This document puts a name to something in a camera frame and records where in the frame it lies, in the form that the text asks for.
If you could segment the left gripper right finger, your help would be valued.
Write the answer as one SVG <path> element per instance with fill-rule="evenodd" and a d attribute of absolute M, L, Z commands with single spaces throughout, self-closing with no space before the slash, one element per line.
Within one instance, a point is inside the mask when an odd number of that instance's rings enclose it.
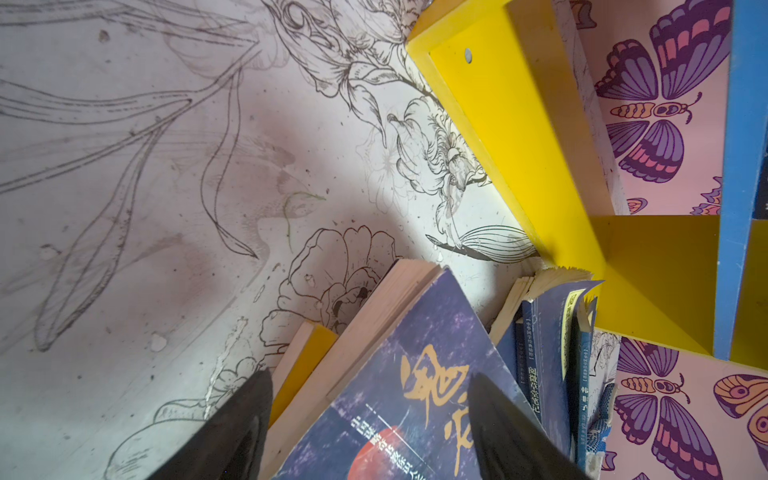
<path fill-rule="evenodd" d="M 588 479 L 483 373 L 470 379 L 468 414 L 482 479 Z"/>

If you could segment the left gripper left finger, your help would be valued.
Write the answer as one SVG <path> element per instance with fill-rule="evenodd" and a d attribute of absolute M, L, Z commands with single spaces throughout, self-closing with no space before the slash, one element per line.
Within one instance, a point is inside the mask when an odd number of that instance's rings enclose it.
<path fill-rule="evenodd" d="M 152 479 L 256 479 L 266 444 L 273 384 L 254 372 Z"/>

